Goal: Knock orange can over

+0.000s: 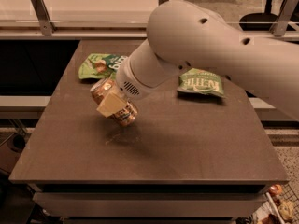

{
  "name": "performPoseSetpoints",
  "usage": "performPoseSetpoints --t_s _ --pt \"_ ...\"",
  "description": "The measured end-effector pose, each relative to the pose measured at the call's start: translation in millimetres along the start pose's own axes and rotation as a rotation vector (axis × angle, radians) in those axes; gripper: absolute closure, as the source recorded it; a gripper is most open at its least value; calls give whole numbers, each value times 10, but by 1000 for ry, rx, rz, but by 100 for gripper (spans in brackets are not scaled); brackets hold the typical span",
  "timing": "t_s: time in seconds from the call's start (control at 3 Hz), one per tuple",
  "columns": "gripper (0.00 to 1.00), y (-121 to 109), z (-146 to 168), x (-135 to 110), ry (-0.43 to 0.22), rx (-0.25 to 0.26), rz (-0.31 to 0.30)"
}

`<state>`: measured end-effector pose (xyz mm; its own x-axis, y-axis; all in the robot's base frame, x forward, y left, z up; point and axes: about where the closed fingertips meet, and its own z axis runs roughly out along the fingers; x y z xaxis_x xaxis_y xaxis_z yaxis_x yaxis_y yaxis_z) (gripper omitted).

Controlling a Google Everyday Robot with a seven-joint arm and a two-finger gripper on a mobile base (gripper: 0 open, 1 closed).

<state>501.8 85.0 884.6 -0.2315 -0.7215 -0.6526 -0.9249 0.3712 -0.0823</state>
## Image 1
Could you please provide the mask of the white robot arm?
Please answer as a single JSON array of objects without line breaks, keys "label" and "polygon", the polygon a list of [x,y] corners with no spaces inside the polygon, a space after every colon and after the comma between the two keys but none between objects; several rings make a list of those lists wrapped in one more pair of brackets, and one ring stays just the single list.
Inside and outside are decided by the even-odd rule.
[{"label": "white robot arm", "polygon": [[147,39],[116,73],[121,97],[142,99],[190,68],[227,75],[234,84],[299,120],[299,46],[249,35],[185,1],[149,16]]}]

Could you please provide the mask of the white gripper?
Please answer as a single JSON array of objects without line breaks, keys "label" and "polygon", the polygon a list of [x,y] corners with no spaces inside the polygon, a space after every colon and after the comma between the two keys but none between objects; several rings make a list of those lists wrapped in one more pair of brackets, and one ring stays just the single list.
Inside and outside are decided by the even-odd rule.
[{"label": "white gripper", "polygon": [[97,111],[104,117],[109,117],[127,106],[126,96],[130,99],[143,99],[155,91],[139,81],[134,74],[133,65],[134,55],[131,54],[122,63],[116,73],[116,83],[104,93],[104,98],[97,107]]}]

